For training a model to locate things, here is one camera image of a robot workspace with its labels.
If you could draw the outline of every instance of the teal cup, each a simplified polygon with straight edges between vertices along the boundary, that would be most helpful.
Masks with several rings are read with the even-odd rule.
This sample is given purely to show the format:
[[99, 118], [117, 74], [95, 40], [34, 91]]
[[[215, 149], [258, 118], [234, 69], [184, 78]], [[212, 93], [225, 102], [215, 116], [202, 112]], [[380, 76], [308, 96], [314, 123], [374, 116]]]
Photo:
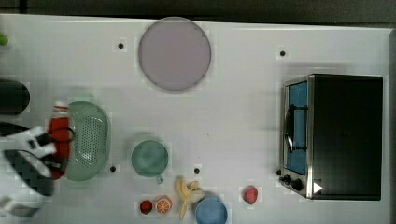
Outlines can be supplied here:
[[168, 160], [166, 147], [154, 140], [137, 145], [131, 157], [134, 170], [144, 177], [155, 177], [158, 184], [163, 182], [162, 173], [168, 165]]

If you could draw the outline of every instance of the toy fruit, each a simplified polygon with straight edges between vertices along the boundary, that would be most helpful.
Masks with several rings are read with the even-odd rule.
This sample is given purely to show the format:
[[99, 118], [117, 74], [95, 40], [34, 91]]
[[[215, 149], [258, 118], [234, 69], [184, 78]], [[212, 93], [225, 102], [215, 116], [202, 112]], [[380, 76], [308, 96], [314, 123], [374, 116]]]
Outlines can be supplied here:
[[155, 209], [157, 209], [157, 212], [160, 214], [166, 214], [171, 210], [172, 208], [172, 201], [168, 196], [163, 196], [161, 197], [156, 203], [155, 203]]
[[183, 201], [183, 205], [181, 206], [180, 216], [179, 216], [180, 220], [182, 220], [184, 215], [186, 214], [187, 205], [191, 201], [196, 203], [200, 201], [202, 198], [204, 198], [205, 193], [202, 190], [198, 189], [198, 186], [199, 186], [198, 181], [191, 182], [190, 187], [187, 187], [186, 180], [181, 178], [177, 179], [176, 192], [178, 194], [178, 197], [181, 199], [181, 201]]
[[258, 195], [259, 192], [257, 189], [250, 185], [244, 190], [243, 198], [248, 204], [254, 204], [257, 201]]
[[140, 204], [140, 212], [147, 215], [152, 210], [152, 202], [145, 200]]

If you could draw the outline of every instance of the black cylinder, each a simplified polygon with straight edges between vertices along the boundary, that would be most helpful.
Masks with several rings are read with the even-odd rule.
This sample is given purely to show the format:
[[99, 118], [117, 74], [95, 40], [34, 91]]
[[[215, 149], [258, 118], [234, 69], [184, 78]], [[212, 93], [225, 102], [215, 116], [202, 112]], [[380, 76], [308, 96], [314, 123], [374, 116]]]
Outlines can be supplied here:
[[25, 85], [18, 81], [0, 78], [0, 114], [20, 114], [29, 102], [30, 93]]

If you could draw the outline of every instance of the toaster oven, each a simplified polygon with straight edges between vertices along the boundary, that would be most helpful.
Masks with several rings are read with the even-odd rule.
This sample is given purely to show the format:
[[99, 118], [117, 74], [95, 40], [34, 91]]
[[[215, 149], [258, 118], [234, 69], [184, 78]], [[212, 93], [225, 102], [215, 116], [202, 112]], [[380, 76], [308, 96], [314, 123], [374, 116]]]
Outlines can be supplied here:
[[314, 74], [283, 93], [281, 184], [314, 200], [380, 200], [382, 77]]

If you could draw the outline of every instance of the toaster oven glass window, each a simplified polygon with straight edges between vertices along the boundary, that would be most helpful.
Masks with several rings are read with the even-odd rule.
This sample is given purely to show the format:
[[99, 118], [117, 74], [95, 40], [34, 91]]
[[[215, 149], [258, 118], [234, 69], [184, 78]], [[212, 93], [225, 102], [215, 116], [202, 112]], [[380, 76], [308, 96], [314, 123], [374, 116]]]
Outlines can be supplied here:
[[307, 82], [289, 86], [287, 105], [285, 152], [286, 168], [305, 175], [306, 167], [306, 121], [308, 109]]

